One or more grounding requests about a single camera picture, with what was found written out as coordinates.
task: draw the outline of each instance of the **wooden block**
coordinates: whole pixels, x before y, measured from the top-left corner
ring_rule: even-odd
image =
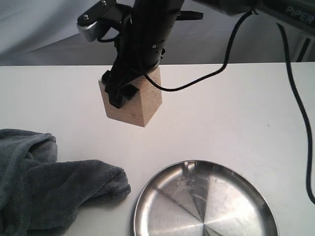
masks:
[[[159,85],[161,84],[159,67],[149,73],[149,76],[155,83]],[[162,104],[161,91],[151,85],[144,76],[131,82],[131,84],[137,87],[139,91],[120,109],[117,109],[109,103],[108,94],[105,92],[104,84],[102,84],[101,81],[98,83],[106,115],[111,119],[145,127]]]

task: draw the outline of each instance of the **plate rim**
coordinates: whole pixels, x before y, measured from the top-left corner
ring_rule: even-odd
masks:
[[[153,175],[153,176],[149,179],[149,181],[144,185],[143,189],[141,190],[141,192],[140,192],[140,194],[139,194],[139,197],[138,197],[138,199],[137,199],[137,202],[136,202],[136,205],[135,205],[135,208],[134,208],[134,212],[133,212],[133,224],[132,224],[132,225],[133,225],[133,235],[134,235],[134,236],[136,236],[135,221],[136,221],[136,213],[137,213],[137,209],[138,209],[138,206],[139,206],[139,202],[140,202],[141,197],[143,196],[144,191],[147,189],[147,187],[148,187],[148,185],[151,183],[151,181],[152,181],[156,176],[158,176],[161,172],[165,171],[166,169],[168,169],[168,168],[170,168],[170,167],[172,167],[172,166],[178,165],[178,164],[180,164],[180,163],[192,162],[192,161],[208,162],[208,163],[211,163],[211,164],[215,164],[215,165],[218,165],[218,166],[222,166],[222,167],[224,167],[224,168],[226,168],[226,169],[228,169],[228,170],[230,170],[230,171],[236,173],[238,176],[240,176],[241,178],[243,178],[247,183],[249,183],[249,184],[258,192],[258,194],[261,196],[261,198],[262,198],[262,199],[265,201],[265,203],[267,204],[267,206],[268,206],[268,208],[269,208],[269,210],[270,210],[270,212],[271,212],[271,215],[272,215],[272,217],[273,217],[273,219],[274,219],[275,225],[276,225],[277,235],[280,236],[280,232],[279,232],[279,227],[278,227],[278,224],[277,224],[277,220],[276,220],[276,218],[275,218],[275,215],[274,215],[272,209],[270,208],[270,205],[268,204],[268,202],[267,202],[267,200],[265,199],[265,197],[260,193],[260,191],[259,191],[254,185],[252,185],[251,182],[249,182],[249,181],[248,181],[244,176],[242,176],[241,174],[237,173],[236,171],[234,171],[234,170],[231,169],[231,168],[226,167],[225,165],[221,165],[221,164],[219,164],[219,163],[217,163],[217,162],[213,162],[213,161],[197,160],[197,159],[194,159],[194,160],[189,159],[189,160],[185,160],[185,161],[178,161],[178,162],[176,162],[176,163],[173,163],[173,164],[171,164],[171,165],[168,165],[168,166],[166,166],[165,168],[159,170],[155,175]]]

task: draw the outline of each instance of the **gray microfiber cloth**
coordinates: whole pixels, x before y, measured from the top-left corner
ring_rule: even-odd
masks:
[[[98,160],[56,161],[51,134],[0,130],[0,236],[58,236],[81,204],[130,193],[121,168]]]

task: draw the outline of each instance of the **white table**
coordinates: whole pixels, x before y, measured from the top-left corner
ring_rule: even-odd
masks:
[[[179,86],[218,67],[161,66],[162,83]],[[229,65],[189,89],[163,93],[146,128],[107,119],[97,81],[109,68],[0,67],[0,128],[50,132],[59,161],[100,159],[127,173],[132,193],[114,206],[82,208],[67,236],[130,235],[143,186],[187,159],[217,162],[248,179],[269,203],[281,236],[315,234],[306,132],[283,63]],[[315,127],[315,63],[294,64],[293,71]]]

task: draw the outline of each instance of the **white fabric backdrop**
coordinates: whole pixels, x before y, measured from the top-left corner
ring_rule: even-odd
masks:
[[[0,0],[0,65],[112,64],[113,44],[86,42],[78,35],[76,19],[97,0]],[[133,5],[133,0],[119,2]],[[166,45],[164,64],[221,63],[230,33],[239,17],[228,17],[191,0],[184,10],[205,14],[202,21],[177,22]],[[287,27],[294,55],[300,41]],[[275,22],[251,16],[242,25],[231,62],[283,61]]]

